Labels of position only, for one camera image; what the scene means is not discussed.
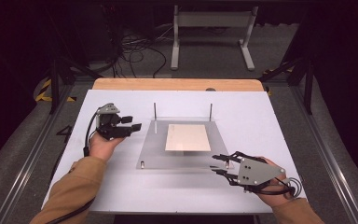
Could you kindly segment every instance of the metal rod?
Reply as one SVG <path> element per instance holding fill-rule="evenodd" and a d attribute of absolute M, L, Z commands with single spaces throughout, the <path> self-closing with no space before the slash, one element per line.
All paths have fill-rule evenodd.
<path fill-rule="evenodd" d="M 211 118 L 212 118 L 212 105 L 213 105 L 213 104 L 211 104 L 211 109 L 210 109 L 210 111 L 209 111 L 209 121 L 211 121 Z"/>
<path fill-rule="evenodd" d="M 156 103 L 154 103 L 154 107 L 155 107 L 155 120 L 157 120 Z"/>
<path fill-rule="evenodd" d="M 0 208 L 0 223 L 7 223 L 11 213 L 13 212 L 14 207 L 16 206 L 17 201 L 22 194 L 22 191 L 25 189 L 25 186 L 29 178 L 31 177 L 34 167 L 36 166 L 36 163 L 47 141 L 48 134 L 52 129 L 54 121 L 60 114 L 62 106 L 63 104 L 65 104 L 66 99 L 71 92 L 71 89 L 72 86 L 64 87 L 62 95 L 60 97 L 60 104 L 58 105 L 54 113 L 48 116 L 48 119 L 46 120 L 46 123 L 44 124 L 41 133 L 37 137 L 37 140 L 30 152 L 30 155 L 28 156 L 25 163 L 22 165 L 22 168 L 17 175 L 16 180 L 10 189 L 10 192 L 8 193 L 5 201 L 2 203 L 2 206 Z"/>
<path fill-rule="evenodd" d="M 324 163 L 327 173 L 330 175 L 331 181 L 336 188 L 339 199 L 344 205 L 345 211 L 348 214 L 351 223 L 358 223 L 358 202 L 356 202 L 351 188 L 342 174 L 336 159 L 327 143 L 325 143 L 323 137 L 320 135 L 319 127 L 312 115 L 308 114 L 307 109 L 303 105 L 303 97 L 298 87 L 291 87 L 290 90 L 295 96 L 296 102 L 299 105 L 302 114 L 305 116 L 307 123 L 310 126 L 313 137 L 318 144 L 318 152 Z"/>

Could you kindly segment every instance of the dark background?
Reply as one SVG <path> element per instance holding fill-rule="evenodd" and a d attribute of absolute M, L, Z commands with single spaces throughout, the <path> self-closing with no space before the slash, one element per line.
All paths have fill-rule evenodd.
<path fill-rule="evenodd" d="M 172 22 L 172 11 L 172 7 L 117 7 L 116 13 L 123 15 L 117 24 L 125 23 L 153 38 L 153 27 Z M 83 65 L 119 54 L 119 48 L 112 45 L 119 39 L 112 42 L 112 36 L 106 34 L 103 16 L 95 21 L 85 17 L 101 13 L 99 6 L 59 5 L 48 12 L 24 3 L 0 2 L 0 148 L 34 108 L 34 88 L 48 75 L 54 53 Z M 306 12 L 303 7 L 261 7 L 256 23 L 303 21 L 285 60 L 317 49 L 310 55 L 315 76 L 342 141 L 358 166 L 358 4 Z"/>

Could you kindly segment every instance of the wire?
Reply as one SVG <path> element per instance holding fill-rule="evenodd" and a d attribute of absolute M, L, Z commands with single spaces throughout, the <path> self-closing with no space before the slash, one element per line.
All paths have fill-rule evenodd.
<path fill-rule="evenodd" d="M 90 150 L 89 150 L 89 140 L 90 140 L 89 133 L 90 133 L 92 122 L 94 121 L 96 116 L 97 116 L 97 112 L 94 113 L 94 115 L 92 116 L 91 120 L 89 121 L 89 127 L 88 127 L 87 132 L 86 132 L 86 139 L 84 141 L 84 148 L 83 148 L 84 157 L 87 157 L 90 154 Z"/>
<path fill-rule="evenodd" d="M 299 180 L 293 178 L 293 177 L 290 177 L 289 178 L 291 182 L 295 183 L 296 184 L 296 193 L 293 195 L 293 197 L 298 197 L 300 195 L 300 193 L 302 192 L 302 184 Z"/>
<path fill-rule="evenodd" d="M 161 70 L 161 68 L 164 67 L 164 65 L 167 63 L 167 58 L 166 58 L 165 55 L 164 55 L 163 53 L 161 53 L 160 51 L 158 51 L 158 50 L 156 50 L 156 49 L 152 49 L 152 48 L 150 48 L 150 47 L 149 47 L 149 49 L 151 49 L 151 50 L 153 50 L 153 51 L 155 51 L 155 52 L 161 54 L 161 56 L 164 58 L 164 63 L 159 67 L 158 70 L 156 70 L 156 72 L 153 73 L 153 78 L 155 78 L 155 77 L 156 77 L 156 73 L 158 73 L 159 70 Z"/>
<path fill-rule="evenodd" d="M 87 203 L 85 203 L 82 207 L 76 209 L 75 211 L 68 213 L 62 217 L 58 217 L 54 220 L 51 220 L 50 222 L 48 222 L 47 224 L 56 224 L 56 223 L 60 223 L 65 221 L 66 219 L 70 218 L 70 217 L 74 217 L 82 212 L 84 212 L 85 210 L 87 210 L 88 208 L 90 208 L 90 206 L 92 205 L 92 203 L 94 202 L 94 199 L 91 199 L 90 201 L 88 201 Z"/>

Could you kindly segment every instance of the black cable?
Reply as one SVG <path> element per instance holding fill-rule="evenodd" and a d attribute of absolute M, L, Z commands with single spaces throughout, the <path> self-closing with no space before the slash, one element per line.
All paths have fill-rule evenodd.
<path fill-rule="evenodd" d="M 89 202 L 85 203 L 82 207 L 76 209 L 75 211 L 71 212 L 71 213 L 68 213 L 62 217 L 58 217 L 54 220 L 51 220 L 50 222 L 48 222 L 47 224 L 57 224 L 57 223 L 60 223 L 62 221 L 65 221 L 66 219 L 70 218 L 70 217 L 74 217 L 84 211 L 86 211 L 88 208 L 90 208 L 90 206 L 92 205 L 92 203 L 94 202 L 94 199 L 91 199 Z"/>
<path fill-rule="evenodd" d="M 119 60 L 117 60 L 117 64 L 118 64 L 118 66 L 120 67 L 121 75 L 122 75 L 123 77 L 126 77 L 126 76 L 123 74 L 123 68 L 121 67 L 121 64 L 120 64 L 120 61 L 119 61 Z"/>
<path fill-rule="evenodd" d="M 157 52 L 157 53 L 159 53 L 159 54 L 161 54 L 162 57 L 164 58 L 164 63 L 162 64 L 162 66 L 160 66 L 159 69 L 156 70 L 156 72 L 153 73 L 153 78 L 155 78 L 155 77 L 156 77 L 156 73 L 159 72 L 159 70 L 161 70 L 161 68 L 164 67 L 164 65 L 167 63 L 167 58 L 166 58 L 165 55 L 164 55 L 163 53 L 161 53 L 160 51 L 158 51 L 158 50 L 156 50 L 156 49 L 152 49 L 152 50 L 155 51 L 155 52 Z"/>
<path fill-rule="evenodd" d="M 91 120 L 89 121 L 89 127 L 87 129 L 86 132 L 86 139 L 84 141 L 84 148 L 83 148 L 83 154 L 84 157 L 88 157 L 90 155 L 90 150 L 89 150 L 89 133 L 90 133 L 90 129 L 91 129 L 91 125 L 92 122 L 94 121 L 95 117 L 97 116 L 97 112 L 94 113 L 94 115 L 92 116 Z"/>

